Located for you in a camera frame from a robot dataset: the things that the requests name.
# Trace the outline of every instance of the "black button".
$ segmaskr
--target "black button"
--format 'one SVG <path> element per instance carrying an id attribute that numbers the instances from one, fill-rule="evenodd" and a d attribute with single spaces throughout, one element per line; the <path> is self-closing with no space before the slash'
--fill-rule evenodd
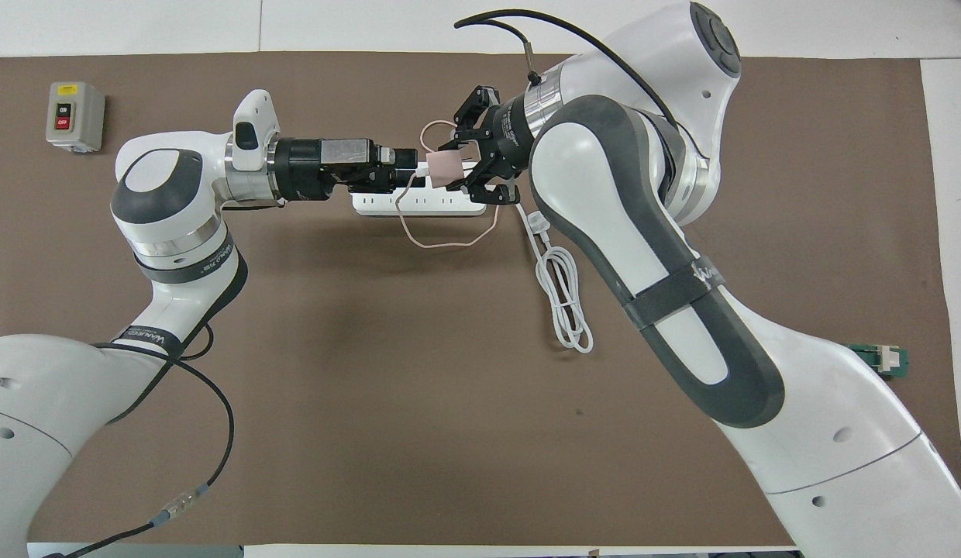
<path id="1" fill-rule="evenodd" d="M 721 59 L 722 66 L 731 73 L 738 74 L 742 70 L 742 61 L 735 54 L 722 53 Z"/>
<path id="2" fill-rule="evenodd" d="M 257 141 L 257 131 L 253 129 L 253 124 L 249 122 L 236 123 L 236 147 L 243 151 L 253 151 L 260 147 Z"/>
<path id="3" fill-rule="evenodd" d="M 715 35 L 715 41 L 718 41 L 718 45 L 721 45 L 726 53 L 735 54 L 735 41 L 732 39 L 732 33 L 729 32 L 729 28 L 725 27 L 721 20 L 713 19 L 711 21 L 711 31 Z"/>
<path id="4" fill-rule="evenodd" d="M 697 26 L 701 29 L 701 36 L 704 38 L 704 42 L 708 44 L 708 50 L 718 50 L 718 39 L 715 39 L 715 32 L 711 31 L 711 25 L 709 22 L 701 19 L 699 21 L 700 25 Z"/>

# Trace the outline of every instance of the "brown mat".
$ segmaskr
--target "brown mat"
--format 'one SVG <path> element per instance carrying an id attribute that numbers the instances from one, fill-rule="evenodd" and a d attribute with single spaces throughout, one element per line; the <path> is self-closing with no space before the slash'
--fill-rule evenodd
<path id="1" fill-rule="evenodd" d="M 229 130 L 262 86 L 285 135 L 411 147 L 475 84 L 521 91 L 523 68 L 460 53 L 0 59 L 0 336 L 99 342 L 148 302 L 108 211 L 124 140 Z M 48 86 L 63 79 L 108 96 L 101 154 L 44 142 Z M 722 161 L 694 244 L 774 321 L 906 346 L 911 375 L 892 388 L 961 479 L 917 61 L 744 61 Z M 580 254 L 598 346 L 559 349 L 517 216 L 501 217 L 474 248 L 437 253 L 396 220 L 354 215 L 342 190 L 227 215 L 250 282 L 197 363 L 232 399 L 236 449 L 197 509 L 138 540 L 788 544 L 742 460 Z M 427 241 L 467 239 L 489 218 L 412 226 Z M 145 522 L 208 476 L 225 427 L 210 392 L 174 372 L 88 443 L 31 540 Z"/>

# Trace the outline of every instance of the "cable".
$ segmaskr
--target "cable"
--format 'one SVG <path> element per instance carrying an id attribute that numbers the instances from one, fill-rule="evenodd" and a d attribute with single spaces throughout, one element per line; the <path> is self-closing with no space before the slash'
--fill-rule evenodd
<path id="1" fill-rule="evenodd" d="M 591 333 L 591 326 L 584 318 L 584 309 L 580 306 L 577 262 L 574 261 L 573 254 L 570 254 L 566 248 L 554 246 L 550 242 L 549 234 L 546 233 L 549 230 L 549 222 L 541 212 L 526 215 L 522 205 L 516 205 L 516 208 L 536 257 L 536 281 L 549 299 L 556 339 L 567 349 L 576 349 L 583 354 L 590 353 L 594 348 L 594 335 Z M 539 245 L 536 243 L 537 234 L 546 250 L 542 254 L 539 253 Z M 587 336 L 587 343 L 583 346 L 580 344 L 582 336 Z"/>
<path id="2" fill-rule="evenodd" d="M 124 538 L 129 538 L 131 536 L 137 536 L 138 534 L 151 529 L 153 529 L 153 523 L 147 522 L 141 525 L 140 527 L 136 527 L 136 529 L 130 529 L 129 531 L 116 534 L 116 536 L 111 536 L 104 540 L 99 540 L 95 544 L 90 544 L 84 548 L 77 549 L 74 552 L 66 555 L 64 558 L 78 558 L 79 556 L 88 554 L 88 552 L 94 552 L 99 548 L 104 548 L 106 546 L 109 546 L 109 544 L 116 543 L 116 541 L 123 540 Z"/>
<path id="3" fill-rule="evenodd" d="M 401 219 L 401 227 L 402 227 L 403 229 L 405 229 L 405 234 L 406 234 L 406 236 L 408 236 L 408 239 L 411 240 L 412 243 L 415 244 L 417 247 L 419 247 L 419 248 L 446 248 L 446 247 L 449 247 L 449 246 L 456 246 L 456 247 L 466 248 L 466 247 L 473 246 L 474 244 L 476 244 L 478 240 L 481 240 L 481 238 L 484 238 L 485 236 L 487 236 L 487 234 L 488 234 L 489 232 L 491 232 L 491 230 L 494 230 L 494 227 L 495 227 L 495 226 L 498 226 L 498 209 L 500 209 L 501 206 L 500 206 L 500 205 L 495 205 L 495 206 L 494 206 L 494 220 L 492 220 L 491 226 L 488 226 L 487 230 L 484 230 L 484 232 L 482 232 L 481 234 L 478 234 L 477 238 L 474 238 L 474 239 L 471 240 L 469 243 L 440 243 L 440 244 L 423 244 L 423 243 L 420 243 L 418 240 L 415 239 L 414 236 L 412 236 L 411 230 L 408 230 L 408 223 L 405 222 L 405 215 L 404 215 L 404 213 L 401 212 L 401 199 L 402 199 L 403 197 L 405 197 L 406 194 L 408 194 L 408 191 L 409 191 L 410 188 L 412 187 L 412 182 L 413 182 L 413 181 L 415 181 L 415 174 L 413 174 L 413 175 L 408 179 L 408 184 L 405 185 L 404 190 L 401 192 L 401 194 L 398 196 L 398 198 L 396 198 L 396 200 L 394 201 L 394 209 L 395 209 L 395 211 L 398 213 L 398 218 Z"/>
<path id="4" fill-rule="evenodd" d="M 540 77 L 538 71 L 536 71 L 535 64 L 532 61 L 532 43 L 529 42 L 526 36 L 522 35 L 521 31 L 518 31 L 518 29 L 510 26 L 509 24 L 506 24 L 506 22 L 499 22 L 498 20 L 478 21 L 477 25 L 490 25 L 491 27 L 504 29 L 510 34 L 517 36 L 519 41 L 522 42 L 522 49 L 525 52 L 525 65 L 529 70 L 526 78 L 528 78 L 529 84 L 534 87 L 542 82 L 542 78 Z"/>
<path id="5" fill-rule="evenodd" d="M 236 206 L 227 205 L 225 208 L 222 208 L 222 210 L 224 212 L 257 212 L 261 209 L 274 208 L 274 206 L 276 205 L 244 205 L 237 208 Z"/>
<path id="6" fill-rule="evenodd" d="M 183 356 L 181 360 L 196 360 L 196 358 L 204 357 L 209 350 L 212 350 L 212 343 L 215 342 L 215 332 L 212 331 L 212 326 L 208 324 L 205 324 L 205 331 L 208 333 L 208 342 L 205 343 L 205 348 L 197 353 L 189 354 L 189 356 Z"/>
<path id="7" fill-rule="evenodd" d="M 98 349 L 127 350 L 127 352 L 130 353 L 145 354 L 145 356 L 159 358 L 159 360 L 174 365 L 174 367 L 184 368 L 184 370 L 189 372 L 189 374 L 192 374 L 193 377 L 200 379 L 203 384 L 212 389 L 212 392 L 215 392 L 215 395 L 219 397 L 219 401 L 222 402 L 222 406 L 226 409 L 226 418 L 229 420 L 229 437 L 226 438 L 226 451 L 222 453 L 222 460 L 219 461 L 219 465 L 215 468 L 214 472 L 212 472 L 212 476 L 209 477 L 204 484 L 200 485 L 200 487 L 195 488 L 193 491 L 184 492 L 183 494 L 179 495 L 179 497 L 174 498 L 173 501 L 168 502 L 168 504 L 164 506 L 163 511 L 159 512 L 158 515 L 155 515 L 151 520 L 149 520 L 147 523 L 144 523 L 140 527 L 136 527 L 136 529 L 130 529 L 129 531 L 116 533 L 114 536 L 106 537 L 105 539 L 99 540 L 94 544 L 90 544 L 84 548 L 79 548 L 74 552 L 64 556 L 64 558 L 79 558 L 84 554 L 88 554 L 88 552 L 95 551 L 99 548 L 115 543 L 115 541 L 123 540 L 124 538 L 129 538 L 131 536 L 137 536 L 140 533 L 154 529 L 154 527 L 159 527 L 180 513 L 185 512 L 189 506 L 194 504 L 194 501 L 196 501 L 197 498 L 200 498 L 201 495 L 204 494 L 208 488 L 215 483 L 215 480 L 219 479 L 219 475 L 222 474 L 222 470 L 226 468 L 226 463 L 229 462 L 229 455 L 233 452 L 233 439 L 236 437 L 236 421 L 233 420 L 233 407 L 230 405 L 229 399 L 226 398 L 225 393 L 222 393 L 222 389 L 219 389 L 219 386 L 215 385 L 215 382 L 212 382 L 211 379 L 208 379 L 208 377 L 202 374 L 202 372 L 195 370 L 192 365 L 184 363 L 184 361 L 180 360 L 180 358 L 166 356 L 166 354 L 156 353 L 154 350 L 143 349 L 139 346 L 119 345 L 119 343 L 97 343 L 97 345 L 94 346 L 98 347 Z"/>
<path id="8" fill-rule="evenodd" d="M 652 102 L 656 103 L 657 108 L 660 110 L 661 113 L 663 113 L 663 117 L 665 118 L 665 120 L 672 127 L 674 128 L 678 127 L 677 121 L 673 117 L 673 113 L 670 112 L 669 107 L 667 107 L 666 103 L 663 102 L 663 99 L 660 98 L 660 96 L 656 93 L 656 91 L 654 91 L 653 88 L 651 88 L 648 82 L 646 82 L 645 79 L 643 79 L 641 75 L 637 73 L 636 70 L 633 70 L 632 66 L 629 66 L 629 63 L 626 63 L 626 61 L 623 60 L 622 57 L 620 57 L 614 50 L 609 49 L 607 45 L 605 45 L 600 40 L 595 38 L 595 36 L 577 27 L 571 22 L 567 22 L 560 18 L 554 17 L 554 15 L 544 14 L 542 12 L 537 12 L 534 10 L 494 10 L 490 12 L 484 12 L 483 14 L 472 15 L 469 18 L 465 18 L 458 22 L 455 22 L 455 24 L 453 24 L 453 28 L 459 29 L 459 28 L 470 26 L 470 25 L 488 25 L 486 21 L 491 20 L 493 18 L 503 18 L 503 17 L 531 18 L 535 20 L 548 22 L 549 24 L 566 29 L 567 31 L 573 33 L 574 35 L 579 36 L 581 39 L 584 39 L 584 41 L 587 41 L 588 43 L 593 45 L 595 49 L 600 50 L 601 53 L 603 53 L 606 57 L 608 57 L 609 60 L 614 61 L 614 63 L 617 64 L 618 67 L 622 69 L 622 71 L 624 71 L 630 78 L 632 78 L 633 81 L 636 82 L 636 84 L 640 88 L 642 88 L 642 90 L 649 96 L 649 98 L 652 99 Z"/>
<path id="9" fill-rule="evenodd" d="M 447 124 L 449 126 L 452 126 L 453 129 L 456 129 L 456 124 L 453 124 L 449 120 L 433 120 L 432 122 L 429 122 L 425 126 L 422 126 L 422 131 L 419 132 L 419 144 L 422 146 L 422 149 L 426 151 L 426 153 L 435 153 L 436 151 L 435 149 L 425 144 L 425 131 L 435 126 L 435 124 Z"/>

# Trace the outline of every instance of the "white power strip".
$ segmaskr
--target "white power strip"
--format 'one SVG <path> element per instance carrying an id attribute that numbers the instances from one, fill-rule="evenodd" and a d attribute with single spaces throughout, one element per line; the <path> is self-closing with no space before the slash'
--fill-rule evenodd
<path id="1" fill-rule="evenodd" d="M 463 169 L 473 169 L 473 161 L 464 161 Z M 425 169 L 419 163 L 419 169 Z M 394 201 L 401 195 L 402 188 L 391 194 L 350 194 L 353 209 L 360 215 L 397 216 Z M 476 216 L 483 215 L 487 205 L 474 204 L 470 196 L 459 191 L 446 191 L 445 188 L 432 188 L 432 180 L 425 177 L 424 188 L 409 188 L 408 194 L 401 199 L 401 212 L 409 218 L 428 218 L 428 216 Z"/>

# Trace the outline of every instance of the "control box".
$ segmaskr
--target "control box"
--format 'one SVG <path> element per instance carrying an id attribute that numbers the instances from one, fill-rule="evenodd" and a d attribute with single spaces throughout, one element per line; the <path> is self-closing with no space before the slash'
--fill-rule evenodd
<path id="1" fill-rule="evenodd" d="M 50 84 L 47 103 L 47 141 L 74 153 L 102 148 L 105 96 L 83 81 Z"/>

